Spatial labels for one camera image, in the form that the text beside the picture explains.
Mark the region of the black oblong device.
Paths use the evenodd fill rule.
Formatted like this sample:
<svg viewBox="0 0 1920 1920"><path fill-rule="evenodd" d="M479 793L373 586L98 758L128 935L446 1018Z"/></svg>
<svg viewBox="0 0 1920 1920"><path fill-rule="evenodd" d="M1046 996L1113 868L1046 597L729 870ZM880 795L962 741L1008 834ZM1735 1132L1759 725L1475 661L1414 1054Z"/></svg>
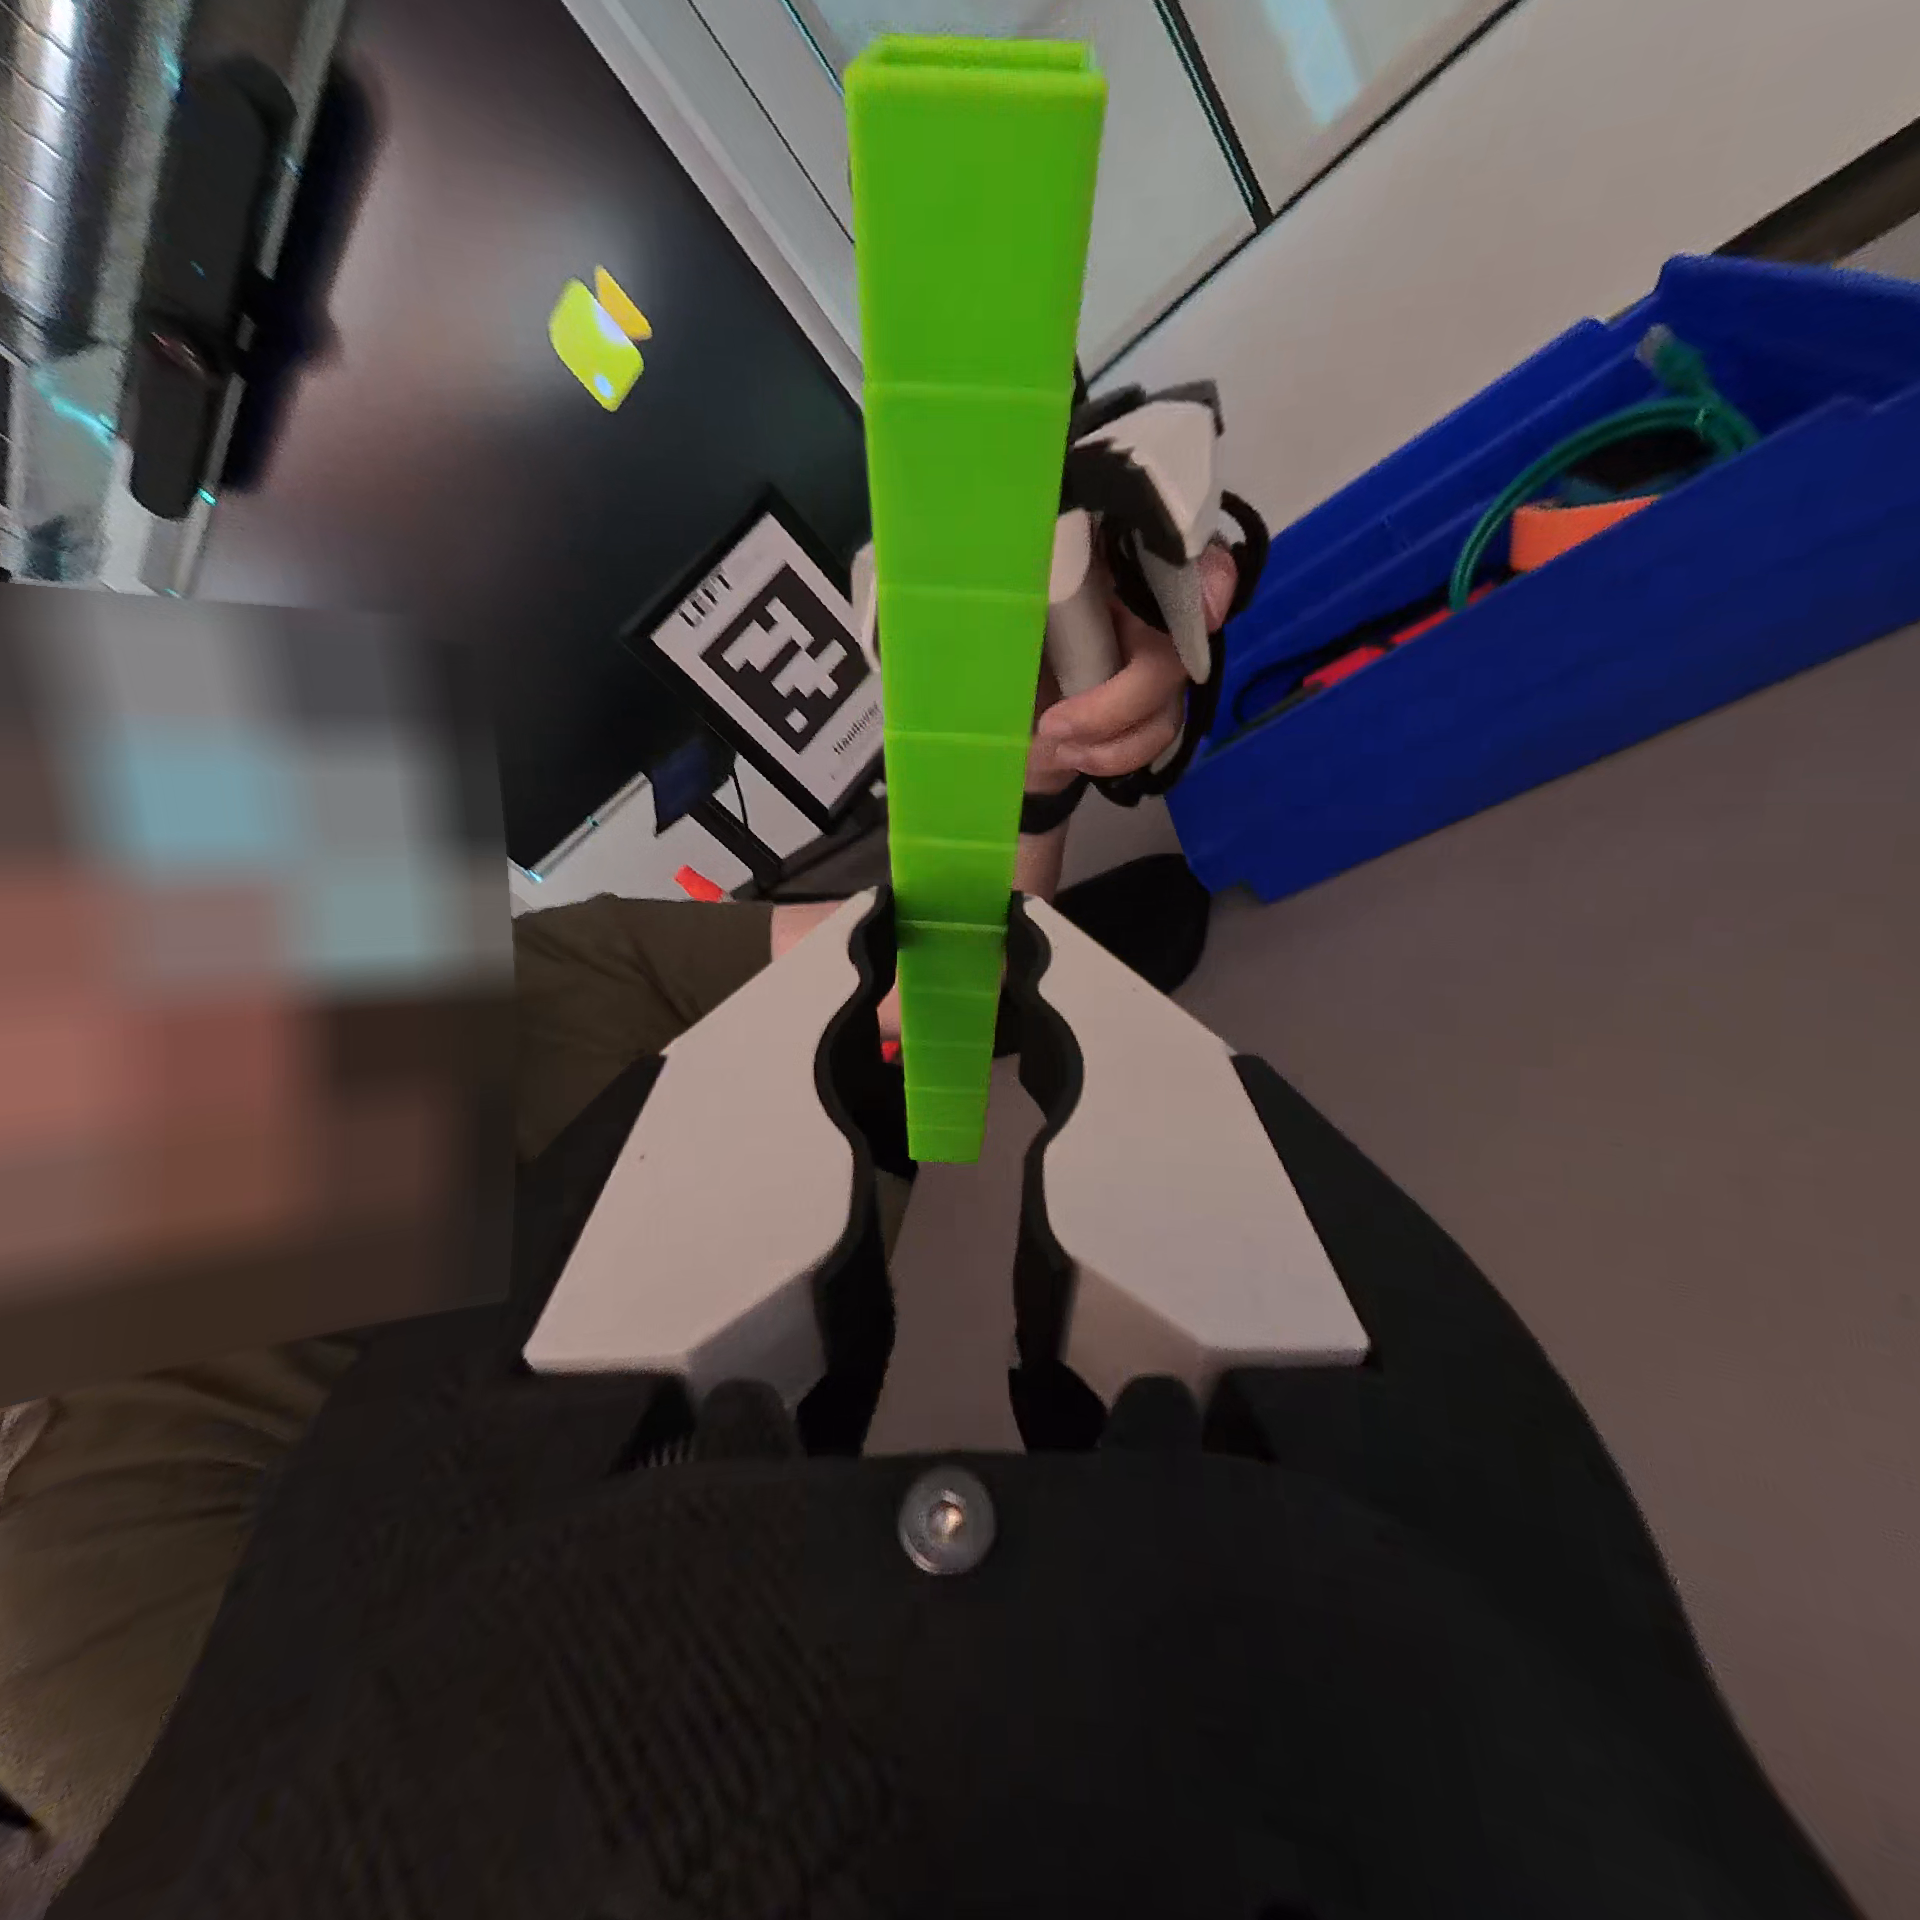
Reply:
<svg viewBox="0 0 1920 1920"><path fill-rule="evenodd" d="M303 173L295 135L295 95L255 55L185 69L128 377L128 484L158 521L267 469L297 381L297 299L280 282Z"/></svg>

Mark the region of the blue plastic bin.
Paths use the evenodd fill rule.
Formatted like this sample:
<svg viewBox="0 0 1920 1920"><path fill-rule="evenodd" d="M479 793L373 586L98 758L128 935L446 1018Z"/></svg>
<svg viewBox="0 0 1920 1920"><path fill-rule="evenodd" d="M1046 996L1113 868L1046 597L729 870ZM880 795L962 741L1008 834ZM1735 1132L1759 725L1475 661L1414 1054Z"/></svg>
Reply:
<svg viewBox="0 0 1920 1920"><path fill-rule="evenodd" d="M1655 502L1526 574L1525 476L1630 410L1701 403L1691 351L1750 422ZM1369 617L1449 590L1449 622L1306 694ZM1914 278L1674 255L1274 535L1224 641L1210 731L1167 814L1210 892L1299 893L1402 843L1914 627Z"/></svg>

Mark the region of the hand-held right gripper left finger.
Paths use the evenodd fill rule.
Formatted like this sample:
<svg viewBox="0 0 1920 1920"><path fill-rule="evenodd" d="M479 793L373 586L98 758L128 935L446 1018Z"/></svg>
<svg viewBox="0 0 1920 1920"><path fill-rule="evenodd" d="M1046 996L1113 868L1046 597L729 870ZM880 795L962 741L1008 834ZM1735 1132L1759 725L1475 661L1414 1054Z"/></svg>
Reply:
<svg viewBox="0 0 1920 1920"><path fill-rule="evenodd" d="M838 903L591 1121L577 1228L520 1345L535 1375L753 1386L809 1454L856 1454L895 1341L878 1161L886 885Z"/></svg>

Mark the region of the person's left hand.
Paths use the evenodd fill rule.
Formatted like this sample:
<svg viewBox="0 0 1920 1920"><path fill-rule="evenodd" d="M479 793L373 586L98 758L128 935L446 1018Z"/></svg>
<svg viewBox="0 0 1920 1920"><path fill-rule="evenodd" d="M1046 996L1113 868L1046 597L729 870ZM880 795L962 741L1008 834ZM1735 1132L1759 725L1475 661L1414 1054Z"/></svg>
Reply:
<svg viewBox="0 0 1920 1920"><path fill-rule="evenodd" d="M1054 795L1074 777L1126 777L1155 765L1179 741L1186 690L1192 683L1176 634L1141 620L1113 590L1094 535L1074 535L1069 561L1056 561L1049 580L1034 723L1025 753L1023 790ZM1058 615L1069 625L1107 595L1110 666L1101 683L1069 687L1054 671Z"/></svg>

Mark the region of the black wall screen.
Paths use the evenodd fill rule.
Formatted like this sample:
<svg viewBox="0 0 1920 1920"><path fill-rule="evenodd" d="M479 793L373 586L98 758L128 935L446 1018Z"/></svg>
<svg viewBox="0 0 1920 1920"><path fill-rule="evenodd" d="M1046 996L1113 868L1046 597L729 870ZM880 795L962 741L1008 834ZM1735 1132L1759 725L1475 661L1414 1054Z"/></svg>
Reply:
<svg viewBox="0 0 1920 1920"><path fill-rule="evenodd" d="M194 595L463 642L525 874L663 770L800 849L775 775L650 644L760 606L770 519L827 598L866 535L856 404L567 4L350 4Z"/></svg>

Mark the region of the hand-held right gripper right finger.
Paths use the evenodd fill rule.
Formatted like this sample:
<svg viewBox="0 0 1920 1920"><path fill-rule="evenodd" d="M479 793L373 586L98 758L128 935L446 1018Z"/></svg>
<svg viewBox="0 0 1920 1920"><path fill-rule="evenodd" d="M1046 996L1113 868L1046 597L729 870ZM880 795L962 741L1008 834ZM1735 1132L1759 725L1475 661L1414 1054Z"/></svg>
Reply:
<svg viewBox="0 0 1920 1920"><path fill-rule="evenodd" d="M1370 1340L1235 1054L1054 905L1006 933L1023 1151L1010 1403L1029 1450L1087 1450L1119 1397L1173 1380L1352 1370Z"/></svg>

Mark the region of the red plastic part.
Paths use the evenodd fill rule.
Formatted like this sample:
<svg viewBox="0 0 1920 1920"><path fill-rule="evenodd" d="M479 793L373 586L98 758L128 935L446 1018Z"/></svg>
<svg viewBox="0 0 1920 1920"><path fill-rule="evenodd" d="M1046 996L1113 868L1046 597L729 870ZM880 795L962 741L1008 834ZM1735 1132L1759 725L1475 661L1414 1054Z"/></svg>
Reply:
<svg viewBox="0 0 1920 1920"><path fill-rule="evenodd" d="M1313 694L1358 675L1361 668L1399 652L1402 644L1434 631L1455 613L1449 590L1427 591L1414 604L1402 604L1373 615L1358 628L1339 636L1319 662L1299 679L1299 690Z"/></svg>

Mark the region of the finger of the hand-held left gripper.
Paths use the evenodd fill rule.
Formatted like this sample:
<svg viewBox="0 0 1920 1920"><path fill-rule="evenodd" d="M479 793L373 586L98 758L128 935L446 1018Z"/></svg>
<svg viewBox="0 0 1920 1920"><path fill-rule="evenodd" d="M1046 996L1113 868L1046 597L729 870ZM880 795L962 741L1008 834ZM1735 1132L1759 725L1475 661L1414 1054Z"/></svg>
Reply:
<svg viewBox="0 0 1920 1920"><path fill-rule="evenodd" d="M1191 681L1213 679L1213 637L1201 582L1201 555L1210 532L1208 516L1201 516L1173 538L1167 561L1143 525L1117 519L1117 598L1144 627L1169 637Z"/></svg>
<svg viewBox="0 0 1920 1920"><path fill-rule="evenodd" d="M1067 507L1143 546L1206 546L1221 510L1222 421L1213 381L1090 401L1067 428Z"/></svg>

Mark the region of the green plastic square tube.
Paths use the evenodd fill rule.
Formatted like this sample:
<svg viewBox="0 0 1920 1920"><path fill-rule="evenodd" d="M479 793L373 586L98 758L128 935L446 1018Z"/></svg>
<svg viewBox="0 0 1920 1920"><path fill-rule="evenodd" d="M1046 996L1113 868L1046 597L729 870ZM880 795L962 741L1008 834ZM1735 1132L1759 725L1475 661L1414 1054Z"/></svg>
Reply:
<svg viewBox="0 0 1920 1920"><path fill-rule="evenodd" d="M985 1134L1107 90L1083 42L845 69L902 1113Z"/></svg>

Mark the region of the fiducial marker sign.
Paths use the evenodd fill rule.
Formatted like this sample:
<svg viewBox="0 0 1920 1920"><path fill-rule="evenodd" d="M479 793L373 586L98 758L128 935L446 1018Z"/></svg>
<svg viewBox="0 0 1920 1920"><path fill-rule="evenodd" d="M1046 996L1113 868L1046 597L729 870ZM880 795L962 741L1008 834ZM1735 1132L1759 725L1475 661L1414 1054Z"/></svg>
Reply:
<svg viewBox="0 0 1920 1920"><path fill-rule="evenodd" d="M845 572L775 487L616 631L816 831L880 780L880 671Z"/></svg>

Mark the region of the orange tape roll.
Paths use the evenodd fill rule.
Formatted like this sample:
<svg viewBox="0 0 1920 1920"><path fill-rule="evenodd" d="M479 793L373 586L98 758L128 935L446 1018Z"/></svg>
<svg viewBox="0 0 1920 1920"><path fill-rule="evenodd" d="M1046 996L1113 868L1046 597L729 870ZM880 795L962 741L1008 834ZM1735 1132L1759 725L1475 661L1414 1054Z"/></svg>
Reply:
<svg viewBox="0 0 1920 1920"><path fill-rule="evenodd" d="M1514 507L1506 530L1506 565L1526 574L1562 558L1657 501L1655 494L1600 501L1538 498Z"/></svg>

